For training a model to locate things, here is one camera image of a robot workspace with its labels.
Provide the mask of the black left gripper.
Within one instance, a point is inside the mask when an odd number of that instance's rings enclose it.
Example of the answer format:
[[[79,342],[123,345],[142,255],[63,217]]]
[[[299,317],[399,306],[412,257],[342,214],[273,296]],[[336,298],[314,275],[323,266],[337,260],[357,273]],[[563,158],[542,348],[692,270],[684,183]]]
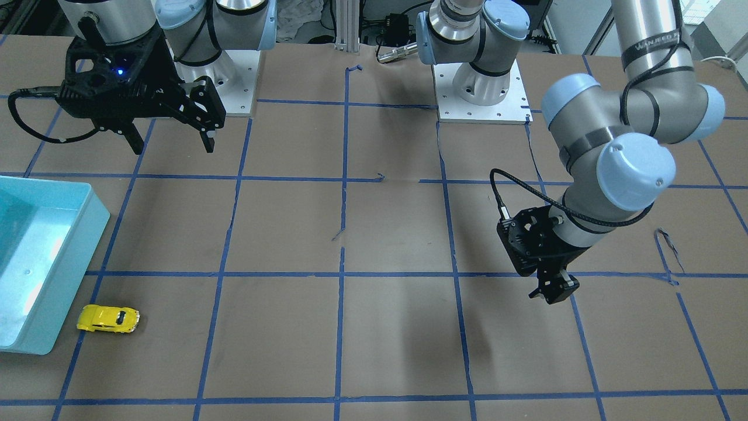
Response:
[[[550,206],[524,209],[511,218],[507,207],[499,207],[497,234],[517,274],[537,274],[538,286],[529,298],[543,298],[552,305],[569,298],[580,282],[567,266],[587,248],[566,243],[553,231],[560,216],[550,216]]]

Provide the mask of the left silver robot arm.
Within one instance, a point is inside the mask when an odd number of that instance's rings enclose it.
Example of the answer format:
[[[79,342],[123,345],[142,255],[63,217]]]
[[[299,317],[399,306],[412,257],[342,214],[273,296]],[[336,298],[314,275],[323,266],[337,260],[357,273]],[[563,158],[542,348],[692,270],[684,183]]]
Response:
[[[548,88],[541,110],[573,183],[554,200],[531,188],[546,206],[510,216],[490,183],[500,211],[497,234],[518,275],[535,274],[530,298],[560,303],[579,286],[567,267],[617,227],[643,219],[673,183],[668,146],[704,139],[726,114],[716,88],[695,79],[678,1],[613,1],[622,68],[620,92],[588,74],[563,77]],[[529,32],[527,12],[512,1],[433,1],[417,17],[420,61],[459,64],[452,87],[473,106],[496,106],[510,90],[512,65]]]

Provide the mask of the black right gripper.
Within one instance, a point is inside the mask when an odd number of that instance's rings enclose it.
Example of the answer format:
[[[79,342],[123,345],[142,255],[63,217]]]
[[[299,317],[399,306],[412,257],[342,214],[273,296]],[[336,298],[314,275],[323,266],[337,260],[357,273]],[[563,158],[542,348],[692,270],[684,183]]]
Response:
[[[165,34],[153,26],[139,39],[93,47],[76,37],[67,50],[58,103],[77,118],[116,118],[117,134],[141,155],[144,140],[134,118],[174,118],[200,130],[208,154],[224,127],[226,109],[209,77],[179,77]]]

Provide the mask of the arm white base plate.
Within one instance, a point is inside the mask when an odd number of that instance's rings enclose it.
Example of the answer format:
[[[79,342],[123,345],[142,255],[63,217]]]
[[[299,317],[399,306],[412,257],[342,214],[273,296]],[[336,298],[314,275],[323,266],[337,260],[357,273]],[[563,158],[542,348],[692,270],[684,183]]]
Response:
[[[489,77],[468,63],[432,65],[441,123],[532,123],[518,62],[508,74]]]
[[[213,63],[200,67],[176,63],[176,71],[186,82],[208,75],[216,86],[227,116],[251,117],[262,52],[256,50],[225,50]]]

